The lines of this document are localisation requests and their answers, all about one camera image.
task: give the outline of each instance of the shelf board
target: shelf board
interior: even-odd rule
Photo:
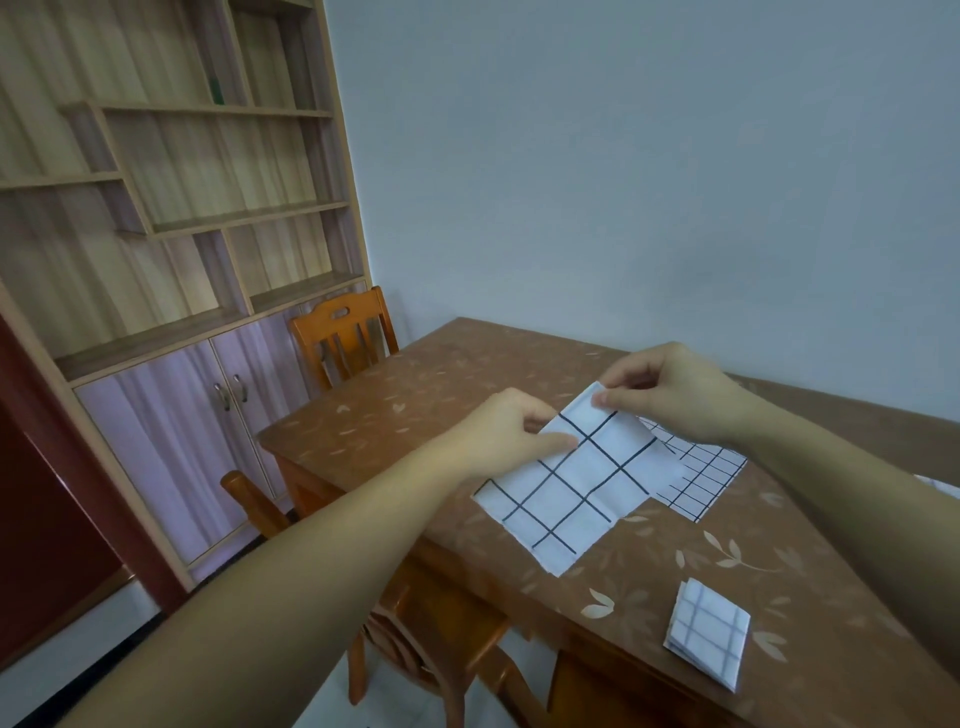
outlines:
[[[323,212],[324,210],[339,209],[340,207],[347,207],[348,205],[349,203],[342,200],[329,203],[308,200],[305,203],[247,209],[241,212],[229,212],[224,215],[195,217],[192,220],[177,220],[172,223],[154,223],[154,231],[148,235],[141,235],[138,232],[129,231],[121,231],[121,234],[123,237],[135,240],[160,240],[166,237],[177,237],[178,235],[194,235],[198,232],[210,232],[223,230],[224,228],[236,228],[241,225],[265,223],[268,220],[279,220],[283,217],[306,215],[311,212]]]
[[[317,109],[271,109],[268,107],[238,107],[223,106],[219,104],[206,104],[200,106],[181,106],[177,104],[137,104],[120,101],[102,101],[99,99],[88,99],[86,101],[74,102],[60,107],[63,112],[73,111],[77,108],[99,109],[106,113],[178,113],[178,114],[196,114],[202,116],[278,116],[288,118],[308,118],[308,119],[328,119],[333,116],[332,111],[323,111]]]
[[[171,352],[203,339],[209,331],[240,321],[243,314],[225,308],[213,308],[163,326],[108,341],[57,359],[57,366],[71,386],[80,386],[139,364],[154,356]]]
[[[9,192],[17,189],[37,189],[39,187],[60,187],[68,184],[118,182],[122,179],[123,176],[119,172],[85,172],[79,175],[22,177],[19,180],[0,180],[0,192]]]
[[[345,288],[352,283],[363,280],[363,278],[362,274],[330,271],[250,296],[250,303],[253,306],[254,314],[267,315],[330,293],[337,288]]]
[[[323,296],[338,288],[346,288],[363,279],[362,274],[324,273],[252,297],[252,316],[244,316],[239,311],[222,307],[213,308],[171,324],[62,356],[57,359],[57,365],[63,372],[63,378],[76,389],[101,377],[116,374],[166,353],[258,321],[292,305]]]
[[[230,5],[239,11],[268,14],[304,12],[314,8],[313,0],[230,0]]]

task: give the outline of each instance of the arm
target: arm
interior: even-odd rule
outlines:
[[[61,728],[292,725],[460,483],[576,446],[568,435],[525,431],[556,414],[517,390],[493,395],[444,435],[231,567]]]
[[[824,535],[960,677],[960,500],[742,389],[681,344],[626,356],[600,382],[611,389],[598,406],[739,450],[815,508]]]

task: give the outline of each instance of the chair leg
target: chair leg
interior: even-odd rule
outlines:
[[[367,661],[364,655],[363,632],[357,632],[347,650],[348,698],[356,705],[367,694]]]

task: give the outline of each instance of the folded napkin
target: folded napkin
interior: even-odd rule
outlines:
[[[473,499],[554,576],[651,495],[684,472],[680,458],[639,418],[590,403],[590,385],[543,428],[579,445],[488,480]]]
[[[736,692],[750,615],[696,579],[680,585],[663,646]]]

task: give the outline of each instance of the red door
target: red door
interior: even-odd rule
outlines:
[[[121,567],[0,405],[0,669],[109,595]]]

